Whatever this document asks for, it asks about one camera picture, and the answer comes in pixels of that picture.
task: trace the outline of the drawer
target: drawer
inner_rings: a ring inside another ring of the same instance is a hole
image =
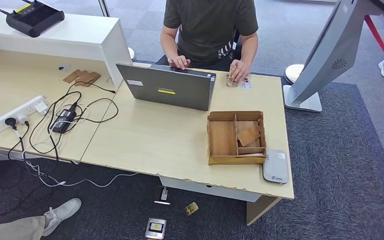
[[[261,196],[261,194],[250,192],[250,191],[241,191],[235,189],[229,189],[219,186],[205,185],[197,182],[190,182],[179,180],[175,178],[160,176],[161,184],[163,186],[175,189],[188,190],[192,192],[209,194],[219,197],[225,197],[230,199],[237,199],[247,202],[255,202]]]

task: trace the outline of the speaker grille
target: speaker grille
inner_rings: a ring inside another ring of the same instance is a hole
[[[347,65],[347,60],[345,59],[338,59],[332,63],[333,69],[341,69]]]

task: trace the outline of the hand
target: hand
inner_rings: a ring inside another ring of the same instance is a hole
[[[233,60],[230,64],[229,79],[235,83],[244,80],[250,74],[250,65],[243,61]]]
[[[185,56],[167,57],[170,67],[185,70],[191,64],[191,60],[186,59]]]

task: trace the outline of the wooden box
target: wooden box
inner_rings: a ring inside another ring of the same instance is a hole
[[[266,159],[262,111],[212,111],[206,129],[209,165],[262,164]]]

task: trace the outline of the black router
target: black router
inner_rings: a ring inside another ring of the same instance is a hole
[[[6,23],[13,29],[32,38],[39,37],[44,31],[64,20],[64,12],[58,11],[40,1],[22,0],[28,4],[6,14]]]

